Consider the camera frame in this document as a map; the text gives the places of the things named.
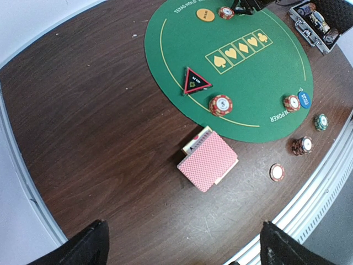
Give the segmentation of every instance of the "dark brown wood surface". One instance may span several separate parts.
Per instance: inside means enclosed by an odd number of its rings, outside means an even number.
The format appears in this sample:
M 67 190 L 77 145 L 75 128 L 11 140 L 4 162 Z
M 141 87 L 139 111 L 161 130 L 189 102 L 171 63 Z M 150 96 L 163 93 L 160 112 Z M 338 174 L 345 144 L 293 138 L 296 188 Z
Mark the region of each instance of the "dark brown wood surface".
M 296 33 L 315 80 L 309 116 L 276 142 L 225 139 L 240 162 L 201 193 L 177 170 L 180 149 L 201 127 L 166 98 L 145 60 L 145 20 L 162 2 L 110 0 L 64 23 L 0 70 L 3 95 L 29 172 L 68 237 L 107 219 L 109 264 L 221 264 L 329 150 L 353 104 L 352 68 L 338 47 L 322 56 Z M 286 8 L 271 9 L 293 29 Z M 316 132 L 322 112 L 330 126 Z M 315 150 L 295 157 L 288 143 L 304 135 Z M 269 178 L 273 163 L 286 169 L 281 183 Z

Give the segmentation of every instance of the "open case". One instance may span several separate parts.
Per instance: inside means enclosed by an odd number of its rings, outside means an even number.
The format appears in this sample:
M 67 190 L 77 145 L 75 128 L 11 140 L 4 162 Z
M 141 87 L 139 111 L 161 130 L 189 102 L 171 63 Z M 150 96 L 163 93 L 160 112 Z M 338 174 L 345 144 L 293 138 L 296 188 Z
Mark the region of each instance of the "open case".
M 292 7 L 290 17 L 311 47 L 332 51 L 340 36 L 353 27 L 353 4 L 347 0 L 311 0 Z

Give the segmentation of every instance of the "poker mat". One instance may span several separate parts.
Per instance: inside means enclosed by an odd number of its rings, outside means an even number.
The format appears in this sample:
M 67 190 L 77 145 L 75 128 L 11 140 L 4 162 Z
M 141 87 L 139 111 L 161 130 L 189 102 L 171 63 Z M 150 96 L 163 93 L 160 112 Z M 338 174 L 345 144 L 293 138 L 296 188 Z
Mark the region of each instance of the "poker mat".
M 188 118 L 220 135 L 245 142 L 269 142 L 295 131 L 309 108 L 288 113 L 283 99 L 305 91 L 314 94 L 308 58 L 294 33 L 268 9 L 226 20 L 218 15 L 232 1 L 168 0 L 148 23 L 145 53 L 161 90 Z M 196 12 L 206 8 L 215 19 Z M 190 67 L 213 87 L 183 95 Z M 233 110 L 214 116 L 208 109 L 219 94 L 230 97 Z

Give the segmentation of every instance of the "yellow curved line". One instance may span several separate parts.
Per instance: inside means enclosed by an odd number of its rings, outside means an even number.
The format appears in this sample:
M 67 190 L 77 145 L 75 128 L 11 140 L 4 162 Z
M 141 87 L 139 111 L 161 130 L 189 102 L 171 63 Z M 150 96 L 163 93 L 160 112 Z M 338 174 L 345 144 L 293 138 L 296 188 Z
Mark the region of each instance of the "yellow curved line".
M 301 54 L 300 54 L 300 52 L 299 52 L 299 49 L 298 49 L 297 45 L 294 43 L 294 41 L 292 40 L 292 38 L 289 36 L 288 32 L 285 31 L 285 29 L 284 29 L 276 20 L 274 20 L 270 15 L 266 14 L 263 10 L 261 10 L 261 12 L 263 12 L 263 13 L 264 13 L 265 15 L 267 15 L 270 19 L 272 19 L 274 22 L 276 22 L 277 25 L 281 27 L 281 29 L 287 34 L 288 38 L 292 41 L 294 47 L 297 49 L 297 52 L 298 52 L 299 57 L 300 57 L 300 60 L 302 61 L 303 72 L 304 72 L 304 81 L 306 81 L 306 80 L 307 80 L 307 75 L 306 75 L 306 73 L 305 73 L 304 62 L 303 62 L 303 58 L 302 58 L 302 56 L 301 56 Z
M 164 30 L 164 26 L 165 26 L 165 23 L 167 22 L 167 19 L 164 20 L 164 23 L 162 25 L 162 28 L 161 28 L 161 35 L 159 37 L 159 45 L 161 46 L 161 54 L 162 54 L 162 58 L 163 58 L 163 61 L 164 61 L 164 64 L 165 64 L 165 67 L 167 68 L 170 76 L 172 77 L 172 79 L 174 80 L 174 82 L 178 85 L 178 87 L 183 90 L 183 87 L 179 84 L 179 82 L 175 79 L 174 75 L 172 74 L 172 72 L 170 71 L 169 69 L 169 66 L 167 65 L 167 62 L 165 60 L 165 57 L 164 57 L 164 52 L 163 52 L 163 48 L 162 48 L 162 35 L 163 35 L 163 30 Z M 201 108 L 203 108 L 205 111 L 207 112 L 210 112 L 207 108 L 205 108 L 203 105 L 201 105 L 196 99 L 194 99 L 191 95 L 188 95 L 188 97 L 190 99 L 192 99 L 197 105 L 199 105 Z M 223 120 L 226 120 L 230 123 L 234 123 L 234 124 L 237 124 L 237 125 L 241 125 L 241 126 L 246 126 L 246 127 L 255 127 L 255 128 L 258 128 L 260 127 L 260 125 L 249 125 L 249 124 L 244 124 L 244 123 L 238 123 L 236 121 L 233 121 L 233 120 L 229 120 L 227 118 L 224 118 L 224 117 L 218 117 L 218 118 L 221 118 Z

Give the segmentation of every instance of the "yellow disc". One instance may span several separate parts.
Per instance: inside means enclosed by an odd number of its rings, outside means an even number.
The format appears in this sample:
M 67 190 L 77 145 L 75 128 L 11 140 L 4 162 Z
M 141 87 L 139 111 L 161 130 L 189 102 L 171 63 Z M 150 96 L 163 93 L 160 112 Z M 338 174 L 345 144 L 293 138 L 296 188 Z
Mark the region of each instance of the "yellow disc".
M 199 19 L 205 22 L 211 22 L 215 19 L 215 14 L 206 8 L 201 8 L 196 12 Z

